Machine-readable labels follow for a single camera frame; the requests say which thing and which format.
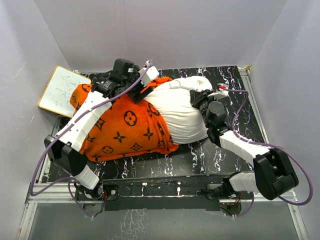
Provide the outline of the white pillow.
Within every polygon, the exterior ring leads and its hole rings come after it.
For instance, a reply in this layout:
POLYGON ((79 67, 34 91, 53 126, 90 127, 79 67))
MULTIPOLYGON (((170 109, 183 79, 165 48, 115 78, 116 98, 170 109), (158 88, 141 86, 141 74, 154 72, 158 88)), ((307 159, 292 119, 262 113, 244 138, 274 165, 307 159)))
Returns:
POLYGON ((191 106, 191 90, 212 90, 212 84, 203 76, 171 79, 156 78, 154 89, 144 99, 163 117, 173 143, 189 144, 208 137, 201 112, 191 106))

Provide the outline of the orange patterned plush pillowcase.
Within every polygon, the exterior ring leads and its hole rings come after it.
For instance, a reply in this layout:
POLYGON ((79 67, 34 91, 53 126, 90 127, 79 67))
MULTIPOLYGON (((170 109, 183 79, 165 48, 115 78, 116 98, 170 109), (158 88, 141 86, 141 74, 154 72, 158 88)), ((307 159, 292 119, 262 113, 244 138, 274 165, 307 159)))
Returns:
POLYGON ((147 153, 170 154, 179 148, 158 109, 146 99, 135 104, 118 98, 87 134, 79 152, 92 162, 147 153))

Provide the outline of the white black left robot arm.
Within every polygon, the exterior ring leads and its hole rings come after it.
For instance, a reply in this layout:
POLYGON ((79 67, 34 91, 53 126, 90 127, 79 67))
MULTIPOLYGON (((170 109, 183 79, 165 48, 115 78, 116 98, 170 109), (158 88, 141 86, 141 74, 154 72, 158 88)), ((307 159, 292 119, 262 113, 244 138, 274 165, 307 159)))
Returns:
POLYGON ((159 76, 151 60, 140 68, 134 62, 118 58, 113 69, 102 74, 88 91, 84 103, 56 135, 48 135, 44 144, 52 164, 60 167, 77 182, 75 187, 88 198, 103 195, 102 180, 88 166, 89 159, 80 153, 84 140, 101 116, 116 99, 128 94, 135 104, 152 92, 148 84, 159 76))

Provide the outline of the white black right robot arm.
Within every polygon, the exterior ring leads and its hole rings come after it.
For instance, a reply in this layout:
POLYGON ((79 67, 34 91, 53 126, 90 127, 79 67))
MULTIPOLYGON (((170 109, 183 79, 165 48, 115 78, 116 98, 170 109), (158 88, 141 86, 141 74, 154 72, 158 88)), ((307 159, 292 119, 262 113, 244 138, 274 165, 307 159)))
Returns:
POLYGON ((283 150, 254 144, 226 124, 225 106, 212 90, 190 90, 190 104, 202 116, 209 140, 253 166, 252 172, 236 172, 223 179, 214 192, 233 199, 240 192, 261 193, 273 200, 298 186, 299 179, 289 156, 283 150))

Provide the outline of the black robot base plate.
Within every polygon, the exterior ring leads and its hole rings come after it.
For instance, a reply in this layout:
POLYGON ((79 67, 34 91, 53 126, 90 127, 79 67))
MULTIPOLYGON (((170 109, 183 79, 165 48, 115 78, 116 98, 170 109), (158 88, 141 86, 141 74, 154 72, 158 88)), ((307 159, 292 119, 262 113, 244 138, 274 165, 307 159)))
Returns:
POLYGON ((226 174, 197 174, 151 178, 101 180, 94 190, 75 185, 76 198, 101 201, 105 211, 131 209, 177 210, 205 209, 219 211, 220 202, 239 203, 250 200, 247 192, 222 195, 214 189, 221 186, 226 174))

